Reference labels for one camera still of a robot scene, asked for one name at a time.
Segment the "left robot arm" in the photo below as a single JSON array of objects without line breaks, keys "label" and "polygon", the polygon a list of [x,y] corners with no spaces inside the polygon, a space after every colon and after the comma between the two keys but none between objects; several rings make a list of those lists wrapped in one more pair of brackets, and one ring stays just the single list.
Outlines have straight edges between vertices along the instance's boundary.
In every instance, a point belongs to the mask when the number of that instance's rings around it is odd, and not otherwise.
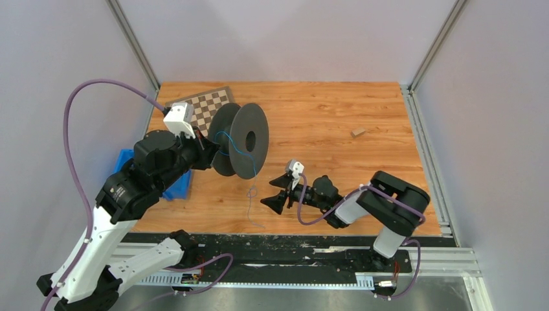
[{"label": "left robot arm", "polygon": [[147,133],[135,143],[133,157],[110,175],[100,189],[92,220],[69,258],[37,285],[57,310],[108,310],[130,287],[165,268],[198,263],[197,242],[185,231],[130,259],[109,262],[114,250],[164,192],[191,169],[206,170],[219,145],[201,133],[187,138],[167,130]]}]

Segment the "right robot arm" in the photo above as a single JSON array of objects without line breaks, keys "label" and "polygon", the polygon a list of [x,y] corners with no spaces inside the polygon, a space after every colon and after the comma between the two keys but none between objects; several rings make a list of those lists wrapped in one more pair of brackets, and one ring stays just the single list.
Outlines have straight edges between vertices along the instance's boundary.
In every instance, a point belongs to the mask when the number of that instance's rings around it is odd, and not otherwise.
[{"label": "right robot arm", "polygon": [[345,196],[327,175],[309,185],[303,173],[290,170],[270,181],[270,185],[280,188],[280,192],[261,199],[261,203],[276,214],[297,203],[299,209],[305,205],[317,208],[322,213],[319,220],[336,229],[348,227],[365,216],[380,222],[383,227],[369,255],[371,265],[381,271],[395,263],[398,248],[424,223],[424,212],[431,201],[423,189],[381,170],[368,184]]}]

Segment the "black perforated cable spool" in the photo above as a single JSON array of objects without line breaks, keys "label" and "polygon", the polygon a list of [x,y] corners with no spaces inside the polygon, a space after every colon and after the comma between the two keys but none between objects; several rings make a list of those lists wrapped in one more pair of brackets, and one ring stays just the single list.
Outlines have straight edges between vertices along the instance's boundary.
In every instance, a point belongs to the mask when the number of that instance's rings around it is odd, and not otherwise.
[{"label": "black perforated cable spool", "polygon": [[252,179],[261,171],[268,153],[269,125],[256,103],[228,103],[214,115],[208,139],[220,145],[213,167],[222,176]]}]

